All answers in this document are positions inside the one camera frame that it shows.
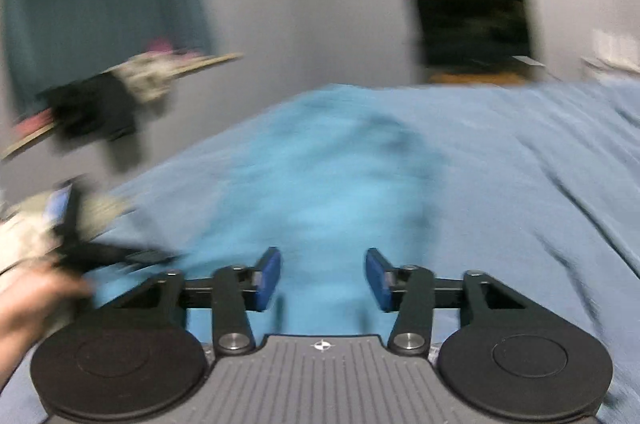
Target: gray gripper base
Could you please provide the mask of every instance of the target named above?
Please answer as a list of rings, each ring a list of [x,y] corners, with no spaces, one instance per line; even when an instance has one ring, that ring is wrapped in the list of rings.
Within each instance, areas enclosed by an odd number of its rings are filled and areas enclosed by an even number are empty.
[[[53,417],[50,424],[68,424]],[[203,387],[148,424],[490,424],[457,401],[424,359],[374,336],[271,336],[218,361]],[[588,418],[581,424],[596,424]]]

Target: human hand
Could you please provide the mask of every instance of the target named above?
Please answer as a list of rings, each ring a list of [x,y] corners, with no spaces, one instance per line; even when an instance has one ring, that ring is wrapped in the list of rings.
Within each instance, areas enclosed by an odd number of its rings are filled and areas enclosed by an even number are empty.
[[[56,268],[52,261],[39,262],[0,293],[0,336],[19,333],[35,342],[62,301],[91,294],[91,285],[81,277]]]

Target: black object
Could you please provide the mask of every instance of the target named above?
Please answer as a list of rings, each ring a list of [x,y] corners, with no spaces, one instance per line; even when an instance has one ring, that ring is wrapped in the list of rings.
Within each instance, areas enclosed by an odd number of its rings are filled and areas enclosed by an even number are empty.
[[[136,132],[136,100],[111,72],[50,88],[42,96],[64,138],[96,133],[116,140]]]
[[[222,268],[209,279],[161,274],[84,314],[34,353],[31,378],[43,405],[81,422],[136,420],[174,406],[207,373],[200,343],[184,330],[186,309],[212,308],[216,356],[247,354],[255,341],[245,310],[266,306],[280,263],[270,248],[254,267]]]
[[[388,342],[395,353],[426,353],[433,309],[460,310],[461,328],[443,343],[438,370],[468,404],[527,422],[569,422],[600,407],[613,376],[604,346],[498,280],[482,272],[435,279],[421,267],[392,267],[376,249],[366,272],[380,308],[398,311]]]
[[[412,0],[429,67],[482,70],[533,57],[527,0]]]
[[[145,268],[156,264],[171,263],[175,256],[158,248],[135,248],[121,245],[85,242],[78,233],[78,217],[84,188],[78,179],[64,182],[56,194],[60,200],[61,213],[53,231],[60,237],[60,245],[54,249],[59,257],[59,266],[84,274],[90,270],[114,264],[125,264],[133,268]]]

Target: black circular disc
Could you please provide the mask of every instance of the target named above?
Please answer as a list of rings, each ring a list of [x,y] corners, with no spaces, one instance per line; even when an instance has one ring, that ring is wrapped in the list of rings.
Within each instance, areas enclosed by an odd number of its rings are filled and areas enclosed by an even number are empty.
[[[438,370],[464,401],[508,420],[556,422],[595,412],[613,374],[598,340],[570,325],[460,328]]]
[[[178,327],[72,325],[38,347],[31,378],[51,412],[109,422],[172,406],[198,384],[206,366],[200,343]]]

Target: teal curtain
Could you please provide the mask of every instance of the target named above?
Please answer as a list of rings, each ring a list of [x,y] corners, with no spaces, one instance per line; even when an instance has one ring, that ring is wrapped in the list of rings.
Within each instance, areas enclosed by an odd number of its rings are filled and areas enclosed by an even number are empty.
[[[176,49],[213,54],[202,0],[5,0],[4,39],[21,116],[38,94],[82,80],[165,38]]]

